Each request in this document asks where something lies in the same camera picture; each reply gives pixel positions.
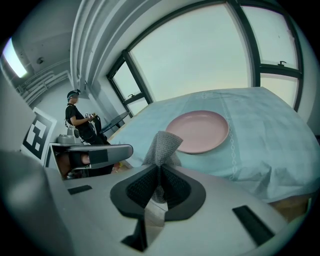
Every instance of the fluorescent light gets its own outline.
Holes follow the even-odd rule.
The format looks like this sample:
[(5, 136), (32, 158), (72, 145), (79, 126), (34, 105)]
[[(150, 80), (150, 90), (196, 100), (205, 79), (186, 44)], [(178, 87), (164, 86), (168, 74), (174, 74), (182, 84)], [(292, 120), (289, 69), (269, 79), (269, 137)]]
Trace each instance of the fluorescent light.
[(12, 38), (10, 38), (6, 43), (3, 50), (3, 55), (18, 77), (22, 78), (27, 73), (16, 54), (14, 45), (12, 44)]

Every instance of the round plate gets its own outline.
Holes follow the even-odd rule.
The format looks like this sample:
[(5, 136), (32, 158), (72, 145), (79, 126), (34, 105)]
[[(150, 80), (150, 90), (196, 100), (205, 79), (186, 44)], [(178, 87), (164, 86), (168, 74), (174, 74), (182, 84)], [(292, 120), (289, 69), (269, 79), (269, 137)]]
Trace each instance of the round plate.
[(182, 114), (172, 120), (166, 131), (183, 139), (177, 150), (199, 154), (218, 147), (227, 138), (229, 126), (216, 112), (200, 110)]

